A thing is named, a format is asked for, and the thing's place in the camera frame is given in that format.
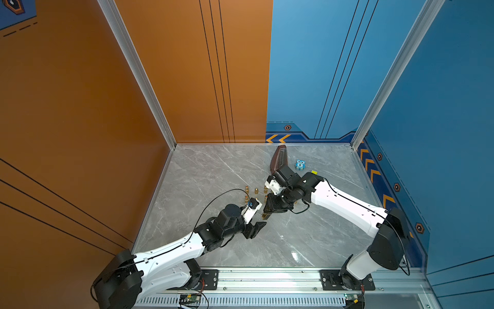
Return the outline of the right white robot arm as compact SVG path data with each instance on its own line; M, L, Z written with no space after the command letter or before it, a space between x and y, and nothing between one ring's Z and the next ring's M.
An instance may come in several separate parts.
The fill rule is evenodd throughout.
M405 215L397 208L387 210L365 203L331 185L314 173L304 176L283 167L267 178L265 186L271 191L266 198L262 217L293 211L295 202L302 201L328 209L356 225L373 239L365 250L351 255L343 264L338 278L345 290L360 289L365 278L380 268L410 273L406 257L410 230Z

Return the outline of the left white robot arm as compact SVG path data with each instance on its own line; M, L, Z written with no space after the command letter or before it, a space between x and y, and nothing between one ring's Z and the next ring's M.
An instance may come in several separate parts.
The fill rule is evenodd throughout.
M235 235L253 239L266 225L252 223L262 203L255 198L244 206L228 204L216 217L191 233L147 252L118 253L96 277L91 297L100 308L132 308L145 297L168 289L193 289L203 274L197 258L225 246Z

